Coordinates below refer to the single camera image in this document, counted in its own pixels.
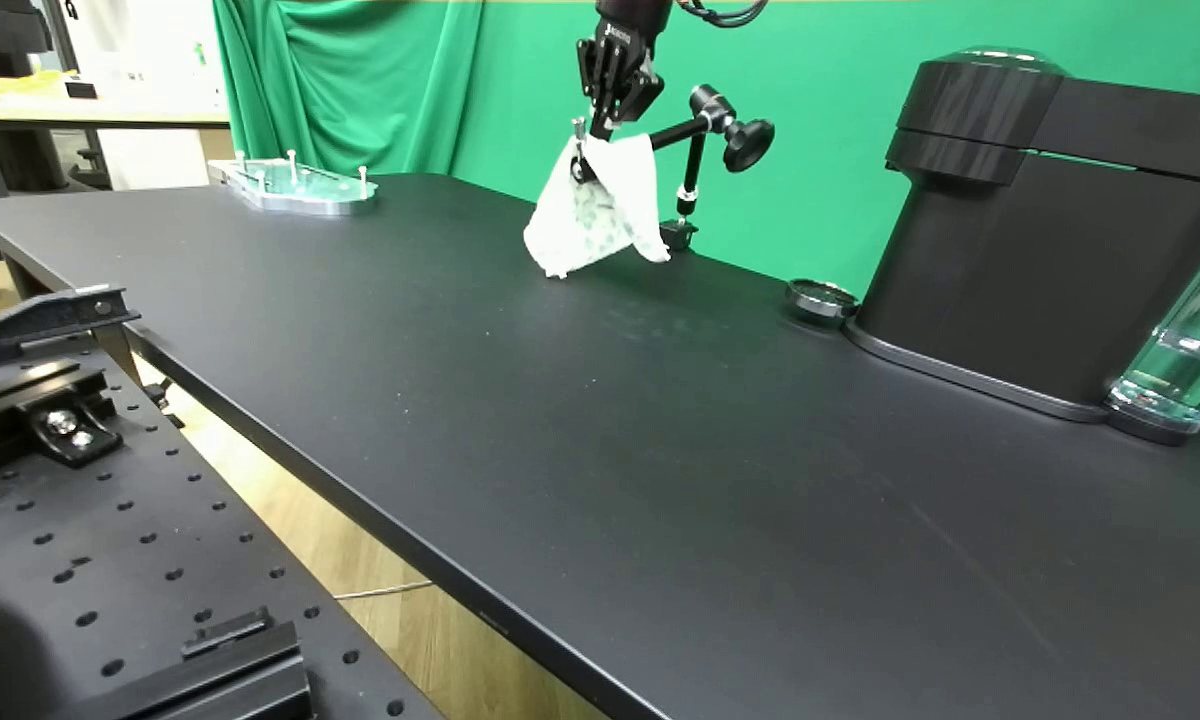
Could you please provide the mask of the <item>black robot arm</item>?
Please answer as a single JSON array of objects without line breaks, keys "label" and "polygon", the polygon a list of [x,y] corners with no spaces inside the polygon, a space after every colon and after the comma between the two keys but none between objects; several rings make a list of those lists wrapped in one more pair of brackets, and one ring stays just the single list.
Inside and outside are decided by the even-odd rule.
[{"label": "black robot arm", "polygon": [[595,33],[576,42],[576,66],[600,127],[638,121],[663,93],[656,38],[675,9],[710,28],[742,28],[768,0],[742,0],[739,9],[710,9],[706,0],[595,0]]}]

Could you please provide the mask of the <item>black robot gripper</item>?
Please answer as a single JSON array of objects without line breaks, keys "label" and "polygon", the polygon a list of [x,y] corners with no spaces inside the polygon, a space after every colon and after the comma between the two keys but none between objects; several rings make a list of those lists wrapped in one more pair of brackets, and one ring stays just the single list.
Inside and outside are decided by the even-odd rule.
[{"label": "black robot gripper", "polygon": [[652,66],[652,47],[616,24],[600,24],[589,38],[578,38],[576,63],[589,97],[585,127],[595,140],[613,140],[625,121],[638,121],[663,93],[663,81]]}]

